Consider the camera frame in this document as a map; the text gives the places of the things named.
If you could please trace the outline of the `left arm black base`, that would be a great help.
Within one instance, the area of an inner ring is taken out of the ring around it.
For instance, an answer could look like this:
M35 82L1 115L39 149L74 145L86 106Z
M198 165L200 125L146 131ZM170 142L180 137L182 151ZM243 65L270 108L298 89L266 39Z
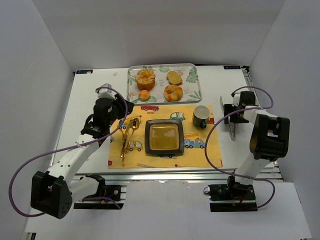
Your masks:
M73 205L79 210L121 210L126 199L127 187L119 184L107 184L106 180L97 174L86 174L83 178L98 183L94 194L86 196Z

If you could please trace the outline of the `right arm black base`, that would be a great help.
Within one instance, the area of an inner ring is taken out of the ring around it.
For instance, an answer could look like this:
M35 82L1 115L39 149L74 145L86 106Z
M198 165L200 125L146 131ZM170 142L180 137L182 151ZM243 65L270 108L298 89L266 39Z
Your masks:
M231 189L226 184L211 184L203 189L209 197L212 213L256 212L256 195L252 185L248 190Z

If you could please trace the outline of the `silver metal tongs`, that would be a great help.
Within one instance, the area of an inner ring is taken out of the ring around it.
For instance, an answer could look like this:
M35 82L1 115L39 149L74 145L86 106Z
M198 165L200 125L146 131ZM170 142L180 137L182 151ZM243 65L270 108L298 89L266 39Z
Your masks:
M222 113L224 114L225 113L225 109L224 109L224 101L223 101L222 96L220 96L219 102L220 102L220 107L221 107ZM234 123L230 122L230 117L228 117L226 119L225 126L228 129L230 139L232 141L235 141L236 140L236 126L235 126Z

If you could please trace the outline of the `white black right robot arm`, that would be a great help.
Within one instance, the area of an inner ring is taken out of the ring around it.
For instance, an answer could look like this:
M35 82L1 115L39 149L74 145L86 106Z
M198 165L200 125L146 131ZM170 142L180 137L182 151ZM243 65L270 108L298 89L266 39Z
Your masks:
M228 116L224 124L228 126L230 138L235 139L237 124L253 124L249 141L250 154L232 176L228 177L226 191L232 198L248 194L253 179L270 162L284 158L289 149L290 120L268 113L256 104L253 91L234 92L232 103L220 99L225 116L237 110L244 110Z

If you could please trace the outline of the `small round bun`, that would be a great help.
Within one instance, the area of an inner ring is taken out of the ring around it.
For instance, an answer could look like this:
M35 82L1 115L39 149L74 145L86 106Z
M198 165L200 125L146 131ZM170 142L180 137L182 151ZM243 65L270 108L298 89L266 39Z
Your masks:
M150 98L150 92L148 90L141 90L138 93L138 98L140 101L145 102Z

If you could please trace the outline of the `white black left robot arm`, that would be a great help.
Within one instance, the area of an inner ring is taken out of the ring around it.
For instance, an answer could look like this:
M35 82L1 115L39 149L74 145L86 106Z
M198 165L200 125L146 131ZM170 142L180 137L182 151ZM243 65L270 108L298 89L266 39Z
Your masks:
M91 173L76 182L73 178L110 135L112 124L131 114L134 106L134 103L123 100L119 94L98 98L73 148L45 172L37 171L33 175L31 207L62 219L75 202L86 198L103 199L106 183L102 176Z

